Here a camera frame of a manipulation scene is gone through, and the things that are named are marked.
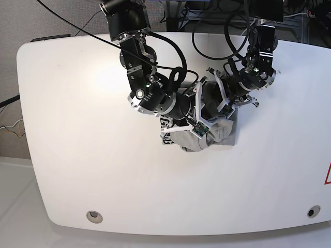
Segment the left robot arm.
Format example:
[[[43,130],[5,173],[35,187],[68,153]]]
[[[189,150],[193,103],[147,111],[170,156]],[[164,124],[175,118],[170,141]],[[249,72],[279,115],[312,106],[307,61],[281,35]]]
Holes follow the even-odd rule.
[[[275,37],[275,26],[272,22],[282,22],[283,1],[244,1],[244,20],[246,22],[246,35],[243,44],[247,45],[245,56],[240,54],[243,46],[236,48],[229,34],[229,25],[239,11],[233,11],[224,23],[224,36],[231,55],[225,57],[210,57],[198,53],[210,60],[223,60],[231,68],[231,73],[226,72],[220,76],[217,71],[215,75],[220,90],[218,112],[222,115],[232,114],[238,107],[244,104],[258,102],[250,96],[253,90],[267,88],[276,77],[276,71],[272,67],[273,51],[277,47]]]

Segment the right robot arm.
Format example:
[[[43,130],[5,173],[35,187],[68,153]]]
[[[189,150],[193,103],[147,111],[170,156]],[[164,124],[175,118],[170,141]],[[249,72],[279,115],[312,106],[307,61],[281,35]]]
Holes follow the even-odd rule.
[[[183,52],[170,39],[153,33],[149,25],[144,1],[101,1],[100,9],[106,16],[111,41],[118,42],[120,61],[127,70],[131,92],[131,106],[142,114],[169,117],[175,122],[164,128],[164,133],[190,131],[202,138],[210,129],[201,112],[201,82],[193,81],[186,89],[182,82],[188,72]],[[146,44],[146,36],[170,44],[179,55],[181,66],[170,68],[170,75],[157,72],[157,55]]]

